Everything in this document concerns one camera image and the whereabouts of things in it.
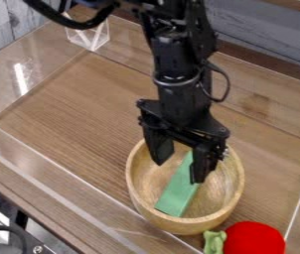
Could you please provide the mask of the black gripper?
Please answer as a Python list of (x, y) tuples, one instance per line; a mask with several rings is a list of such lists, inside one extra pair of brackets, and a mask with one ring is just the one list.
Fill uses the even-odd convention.
[(188, 79), (153, 77), (157, 99), (140, 99), (140, 125), (155, 163), (161, 166), (175, 154), (175, 142), (193, 149), (191, 182), (202, 184), (226, 157), (230, 130), (212, 114), (214, 97), (210, 74)]

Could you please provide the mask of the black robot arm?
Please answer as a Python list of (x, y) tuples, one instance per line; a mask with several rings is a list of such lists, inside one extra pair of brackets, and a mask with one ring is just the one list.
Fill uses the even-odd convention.
[(230, 131), (212, 115), (212, 105), (227, 96), (214, 95), (210, 61), (218, 51), (218, 35), (204, 0), (77, 0), (100, 10), (131, 10), (140, 20), (153, 54), (153, 82), (159, 98), (137, 101), (140, 125), (151, 156), (164, 165), (177, 142), (193, 150), (191, 182), (202, 183), (226, 157)]

